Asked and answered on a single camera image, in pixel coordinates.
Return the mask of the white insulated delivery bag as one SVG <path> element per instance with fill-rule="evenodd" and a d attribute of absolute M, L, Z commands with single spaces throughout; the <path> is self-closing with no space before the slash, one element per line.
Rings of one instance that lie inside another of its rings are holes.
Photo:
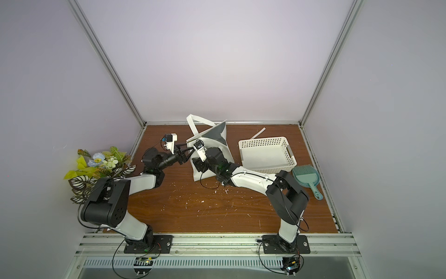
<path fill-rule="evenodd" d="M 227 161 L 231 163 L 234 162 L 230 148 L 226 141 L 226 136 L 227 136 L 226 121 L 220 123 L 214 123 L 200 116 L 189 115 L 187 117 L 187 122 L 190 126 L 190 129 L 193 132 L 193 137 L 187 139 L 187 147 L 193 147 L 193 145 L 197 140 L 202 140 L 205 149 L 219 148 L 222 151 L 223 156 Z M 210 128 L 203 132 L 198 132 L 196 123 L 202 123 L 208 125 L 210 126 Z"/>

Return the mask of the white perforated plastic basket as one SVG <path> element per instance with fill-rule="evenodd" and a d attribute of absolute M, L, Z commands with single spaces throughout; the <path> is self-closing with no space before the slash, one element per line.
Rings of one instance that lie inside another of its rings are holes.
<path fill-rule="evenodd" d="M 239 141 L 242 166 L 260 173 L 290 172 L 297 166 L 286 137 L 254 138 Z"/>

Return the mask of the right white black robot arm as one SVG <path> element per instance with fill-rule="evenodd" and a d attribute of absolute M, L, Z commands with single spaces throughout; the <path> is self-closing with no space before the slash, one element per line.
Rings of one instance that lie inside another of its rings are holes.
<path fill-rule="evenodd" d="M 303 231 L 301 221 L 310 197 L 303 187 L 286 172 L 266 174 L 229 162 L 219 148 L 196 148 L 193 164 L 198 171 L 210 171 L 222 185 L 247 188 L 265 195 L 281 219 L 278 238 L 292 244 Z"/>

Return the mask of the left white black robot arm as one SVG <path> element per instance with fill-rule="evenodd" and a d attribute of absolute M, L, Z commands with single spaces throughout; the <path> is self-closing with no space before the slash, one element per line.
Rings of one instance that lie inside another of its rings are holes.
<path fill-rule="evenodd" d="M 160 187 L 165 177 L 165 168 L 187 162 L 193 154 L 192 148 L 180 147 L 175 145 L 173 152 L 160 152 L 155 147 L 148 149 L 142 157 L 144 171 L 138 176 L 99 179 L 81 207 L 80 220 L 103 229 L 112 229 L 123 235 L 128 245 L 136 245 L 139 249 L 154 246 L 151 226 L 129 213 L 129 196 Z"/>

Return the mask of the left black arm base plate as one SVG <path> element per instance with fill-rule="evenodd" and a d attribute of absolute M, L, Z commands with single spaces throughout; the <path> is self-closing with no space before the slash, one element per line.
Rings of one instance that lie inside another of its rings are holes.
<path fill-rule="evenodd" d="M 125 254 L 169 254 L 173 244 L 173 236 L 166 234 L 154 235 L 138 241 L 126 239 L 125 243 Z"/>

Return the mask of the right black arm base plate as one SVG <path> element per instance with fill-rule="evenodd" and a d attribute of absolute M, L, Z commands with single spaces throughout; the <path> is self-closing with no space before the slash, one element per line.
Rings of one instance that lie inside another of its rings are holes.
<path fill-rule="evenodd" d="M 310 244 L 307 236 L 298 235 L 295 240 L 288 243 L 277 235 L 262 236 L 262 250 L 265 254 L 310 254 Z"/>

